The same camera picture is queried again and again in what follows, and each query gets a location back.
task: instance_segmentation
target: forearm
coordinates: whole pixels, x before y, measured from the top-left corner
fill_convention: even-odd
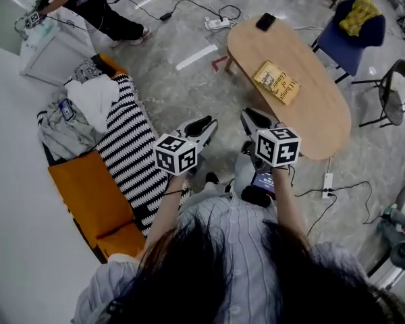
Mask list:
[[[184,175],[173,178],[165,193],[181,191],[184,180]],[[155,220],[151,225],[150,233],[148,233],[144,250],[159,240],[163,234],[176,226],[181,196],[182,193],[177,192],[163,197],[159,210],[156,213]]]
[[[46,16],[47,14],[55,11],[56,9],[60,8],[63,6],[67,1],[60,1],[60,0],[54,0],[52,3],[50,3],[46,8],[42,9],[39,11],[39,14],[42,14]]]
[[[284,169],[273,168],[273,183],[276,191],[277,219],[291,230],[305,236],[305,225],[302,214],[296,206],[296,198],[292,193],[288,172]]]

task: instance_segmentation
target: black chair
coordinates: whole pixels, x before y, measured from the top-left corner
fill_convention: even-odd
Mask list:
[[[359,127],[363,127],[370,124],[375,124],[388,119],[390,122],[380,127],[386,127],[388,125],[399,126],[404,119],[404,105],[397,91],[392,90],[392,78],[393,73],[397,72],[405,77],[405,60],[397,60],[391,69],[386,73],[383,79],[378,80],[361,80],[359,82],[352,82],[351,84],[359,83],[375,83],[375,88],[379,88],[379,100],[383,110],[379,119],[360,124]]]
[[[335,83],[348,76],[354,77],[362,59],[363,51],[367,47],[379,47],[384,42],[385,18],[383,15],[367,20],[360,30],[359,37],[349,36],[339,27],[339,23],[351,12],[356,0],[343,0],[337,7],[334,17],[312,44],[313,52],[321,49],[345,74],[340,76]]]

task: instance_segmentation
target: yellow book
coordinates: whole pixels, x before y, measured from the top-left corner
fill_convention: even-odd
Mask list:
[[[289,105],[297,95],[299,83],[271,61],[266,61],[254,75],[254,80],[275,95],[284,105]]]

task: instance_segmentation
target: tile floor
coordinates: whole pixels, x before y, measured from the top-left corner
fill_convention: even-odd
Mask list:
[[[154,16],[171,11],[178,0],[153,0],[144,8]],[[207,5],[210,0],[195,0]],[[387,20],[387,34],[382,47],[367,49],[356,78],[382,78],[395,60],[405,59],[405,41],[400,37],[396,15],[386,0],[373,0]],[[323,28],[333,11],[329,0],[214,0],[213,5],[238,6],[244,15],[256,16],[270,12],[293,26]],[[239,120],[244,107],[268,109],[244,75],[233,67],[233,74],[216,72],[211,62],[226,55],[228,29],[214,35],[204,27],[205,16],[210,13],[192,5],[181,3],[173,17],[159,22],[135,9],[129,1],[112,5],[127,18],[150,26],[153,37],[138,47],[120,46],[114,51],[107,46],[109,39],[101,33],[92,34],[97,51],[106,51],[134,77],[140,100],[159,133],[170,132],[185,119],[212,115],[219,120],[219,131],[210,147],[205,150],[206,162],[194,180],[194,188],[201,189],[205,172],[215,170],[221,179],[232,178],[234,161],[246,136]],[[298,31],[306,43],[312,43],[318,33],[314,30]],[[177,71],[176,65],[209,45],[218,50]],[[333,78],[339,73],[334,63],[323,53],[320,60]],[[360,122],[375,119],[380,113],[376,92],[369,85],[352,86],[351,78],[339,84],[351,110],[352,130],[348,144],[331,158],[330,171],[334,186],[347,186],[368,180],[373,194],[369,200],[371,217],[395,201],[405,184],[405,117],[399,127],[379,128],[378,125],[358,128]],[[328,160],[311,161],[301,158],[296,165],[295,193],[303,193],[322,185]],[[369,270],[387,250],[377,232],[377,223],[362,225],[367,213],[365,201],[369,195],[366,186],[338,192],[336,204],[313,229],[314,242],[331,240],[349,248]],[[309,194],[298,199],[308,227],[330,204],[320,194]]]

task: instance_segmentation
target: yellow checkered cloth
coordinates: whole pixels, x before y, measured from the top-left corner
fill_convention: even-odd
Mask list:
[[[381,15],[378,7],[371,0],[356,0],[351,12],[339,23],[350,36],[359,36],[362,25],[371,18]]]

